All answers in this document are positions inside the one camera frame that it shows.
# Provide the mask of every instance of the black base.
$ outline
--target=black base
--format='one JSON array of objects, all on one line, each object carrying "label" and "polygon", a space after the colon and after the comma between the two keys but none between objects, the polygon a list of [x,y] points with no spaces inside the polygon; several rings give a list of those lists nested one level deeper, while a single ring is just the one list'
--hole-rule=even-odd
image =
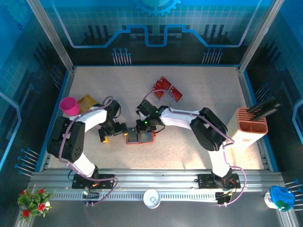
[{"label": "black base", "polygon": [[[232,174],[229,183],[224,187],[224,189],[241,188],[239,176],[237,174]],[[211,174],[198,174],[199,189],[212,189],[212,188],[222,188],[214,182],[214,177]]]},{"label": "black base", "polygon": [[[115,175],[113,175],[113,174],[99,174],[98,179],[111,178],[114,176]],[[96,183],[99,183],[99,182],[90,181],[90,180],[87,180],[87,179],[81,177],[78,174],[75,174],[74,179],[72,181],[71,188],[84,189],[87,186],[92,189],[112,189],[114,187],[114,182],[111,183],[110,181],[102,181],[99,185],[96,185],[94,187],[93,184],[96,184]]]}]

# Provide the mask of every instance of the gear logo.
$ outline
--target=gear logo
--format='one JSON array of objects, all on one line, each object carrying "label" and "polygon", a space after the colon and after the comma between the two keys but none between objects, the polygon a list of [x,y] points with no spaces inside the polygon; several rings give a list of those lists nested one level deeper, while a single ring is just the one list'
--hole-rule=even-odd
[{"label": "gear logo", "polygon": [[1,5],[7,7],[7,10],[18,23],[27,17],[26,0],[0,0]]},{"label": "gear logo", "polygon": [[135,0],[134,4],[142,13],[152,14],[157,17],[159,14],[164,16],[165,13],[170,13],[171,9],[175,9],[176,5],[181,3],[180,0]]}]

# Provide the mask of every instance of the speckled surface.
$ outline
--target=speckled surface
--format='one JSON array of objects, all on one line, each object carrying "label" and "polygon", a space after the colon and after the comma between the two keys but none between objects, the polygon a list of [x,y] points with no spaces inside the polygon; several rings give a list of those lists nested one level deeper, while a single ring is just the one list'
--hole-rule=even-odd
[{"label": "speckled surface", "polygon": [[[125,66],[78,67],[70,96],[81,99],[89,94],[102,102],[112,95],[122,108],[119,122],[135,126],[139,119],[136,107],[151,91],[153,84],[165,76],[182,94],[181,101],[172,107],[180,110],[210,108],[227,124],[238,107],[244,107],[244,97],[235,67],[199,66]],[[166,94],[161,100],[149,96],[152,104],[168,105]],[[196,140],[192,131],[168,126],[157,134],[153,143],[126,145],[125,136],[109,138],[100,143],[98,127],[85,134],[84,152],[99,168],[164,168],[211,169],[207,151]],[[263,169],[256,143],[244,152],[227,150],[227,159],[233,166],[244,169]],[[48,168],[66,167],[51,157]]]}]

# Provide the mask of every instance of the red flower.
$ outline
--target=red flower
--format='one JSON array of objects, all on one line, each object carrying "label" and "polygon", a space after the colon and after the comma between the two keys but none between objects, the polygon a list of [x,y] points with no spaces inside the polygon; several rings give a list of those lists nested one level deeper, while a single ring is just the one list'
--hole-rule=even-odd
[{"label": "red flower", "polygon": [[24,195],[27,192],[27,189],[23,190],[19,196]]},{"label": "red flower", "polygon": [[45,209],[45,203],[38,204],[38,211],[43,211]]},{"label": "red flower", "polygon": [[22,215],[24,217],[26,217],[26,218],[28,218],[29,214],[30,214],[30,210],[24,210],[24,211],[22,211]]}]

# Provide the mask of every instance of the white container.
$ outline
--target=white container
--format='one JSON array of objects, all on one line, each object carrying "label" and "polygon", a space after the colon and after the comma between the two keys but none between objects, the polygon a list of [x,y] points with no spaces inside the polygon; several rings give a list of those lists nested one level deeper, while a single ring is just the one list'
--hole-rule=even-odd
[{"label": "white container", "polygon": [[149,209],[156,209],[160,205],[161,197],[156,190],[149,189],[144,193],[143,201]]},{"label": "white container", "polygon": [[262,138],[268,132],[265,118],[251,122],[253,114],[247,112],[248,108],[238,108],[227,124],[226,135],[235,143],[228,146],[235,150],[246,150],[251,144]]},{"label": "white container", "polygon": [[278,207],[276,207],[276,205],[272,202],[269,191],[265,194],[264,201],[269,208],[278,209]]}]

